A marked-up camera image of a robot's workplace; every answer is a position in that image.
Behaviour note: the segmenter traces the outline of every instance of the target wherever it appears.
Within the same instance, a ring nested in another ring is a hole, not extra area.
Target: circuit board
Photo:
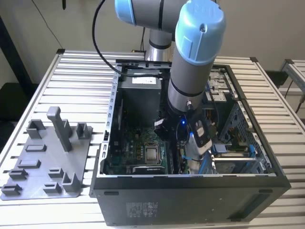
[[[121,151],[107,157],[109,174],[135,174],[135,168],[162,168],[168,173],[166,142],[152,128],[128,129],[121,141]]]

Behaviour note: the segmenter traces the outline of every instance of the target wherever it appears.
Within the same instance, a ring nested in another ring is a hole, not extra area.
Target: white sticker
[[[132,83],[137,84],[156,84],[155,77],[133,77]]]

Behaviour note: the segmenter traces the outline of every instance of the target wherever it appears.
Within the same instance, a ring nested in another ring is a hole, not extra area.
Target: metal extrusion table
[[[302,92],[305,93],[305,61],[286,59],[281,71],[285,71]]]
[[[296,88],[294,84],[292,84],[292,88],[289,88],[289,91],[287,93],[288,96],[293,96],[293,99],[289,97],[287,98],[287,100],[290,102],[290,105],[295,105],[296,109],[297,104],[301,102],[302,104],[300,108],[304,109],[305,105],[303,103],[303,99],[305,96],[305,61],[286,59],[280,71],[286,72],[290,77],[287,80],[291,79],[296,84]],[[282,94],[285,94],[286,91],[287,88],[280,88],[280,92]],[[298,114],[299,117],[304,118],[304,112],[300,111]]]
[[[105,53],[112,64],[115,59],[143,59],[141,53]],[[268,142],[291,182],[292,188],[250,223],[215,225],[169,225],[145,228],[252,228],[302,229],[305,227],[305,127],[283,99],[258,62],[250,58],[218,57],[216,64],[231,66],[248,103],[254,111]],[[113,71],[95,52],[65,51],[57,54],[48,68],[31,102],[0,154],[0,187],[9,178],[28,138],[29,120],[46,117],[49,106],[59,106],[61,116],[70,125],[87,122],[93,134],[83,177],[81,195],[77,198],[0,200],[0,226],[22,228],[107,227],[97,200],[89,197],[92,170],[112,86]]]

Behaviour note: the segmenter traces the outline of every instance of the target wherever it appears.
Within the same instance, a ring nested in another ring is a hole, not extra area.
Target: open computer tower
[[[119,60],[116,67],[169,76],[171,63]],[[168,79],[114,74],[90,190],[106,224],[251,221],[290,184],[230,66],[214,65],[210,74],[200,113],[213,144],[200,160],[188,157],[192,148],[177,129],[167,141],[156,134],[154,123],[168,111]]]

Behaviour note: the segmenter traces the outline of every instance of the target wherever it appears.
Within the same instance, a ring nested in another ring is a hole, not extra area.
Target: black cable
[[[297,106],[297,108],[296,108],[296,110],[295,110],[295,113],[297,113],[297,112],[300,110],[301,105],[302,105],[302,103],[299,103],[299,105]]]
[[[216,103],[215,103],[215,100],[214,100],[214,98],[213,98],[213,95],[212,95],[212,92],[211,92],[211,89],[210,89],[209,85],[207,85],[206,88],[208,89],[208,92],[209,92],[209,94],[210,94],[210,96],[211,96],[211,100],[212,100],[212,102],[213,102],[213,104],[214,104],[214,109],[215,109],[216,115],[217,115],[216,127],[218,128],[218,125],[219,125],[219,112],[218,112],[218,109],[217,109],[217,106],[216,106]]]
[[[43,16],[43,15],[42,15],[42,13],[40,12],[40,10],[39,10],[38,6],[35,4],[34,0],[31,0],[31,1],[32,1],[32,2],[33,2],[33,4],[35,5],[36,9],[38,10],[39,14],[41,15],[42,19],[44,20],[44,23],[46,23],[46,25],[47,25],[48,29],[49,29],[49,30],[50,30],[50,32],[53,34],[54,38],[57,40],[57,42],[58,42],[59,46],[60,46],[60,47],[63,49],[63,47],[62,47],[61,43],[59,42],[59,40],[57,39],[57,37],[55,36],[55,34],[52,32],[52,30],[49,28],[49,26],[48,26],[48,24],[47,24],[47,22],[46,22],[46,20],[45,20],[44,16]]]
[[[291,83],[289,84],[289,86],[288,86],[288,88],[287,88],[287,91],[286,91],[286,94],[285,94],[285,97],[284,97],[284,98],[286,98],[286,96],[287,96],[287,94],[288,94],[288,91],[289,91],[289,89],[290,89],[290,87],[291,87],[291,85],[292,85],[293,82],[294,82],[294,81],[291,80]]]
[[[144,51],[144,34],[145,34],[145,27],[143,27],[143,31],[142,31],[142,40],[141,40],[141,45],[140,45],[140,51]]]
[[[99,54],[99,56],[101,57],[101,59],[112,69],[114,70],[116,73],[120,74],[120,75],[123,75],[123,76],[126,76],[126,77],[156,77],[156,78],[162,78],[163,77],[163,74],[162,73],[159,73],[159,74],[143,74],[143,75],[133,75],[133,74],[126,74],[126,73],[123,73],[119,70],[117,70],[115,67],[113,67],[107,60],[106,58],[101,54],[99,48],[97,47],[97,44],[96,44],[96,40],[95,40],[95,24],[96,24],[96,18],[97,18],[97,15],[99,14],[99,11],[102,7],[102,5],[104,4],[106,0],[102,0],[98,7],[96,8],[96,11],[94,13],[94,17],[93,17],[93,22],[92,22],[92,41],[93,41],[93,45],[95,47],[95,50],[96,52]]]

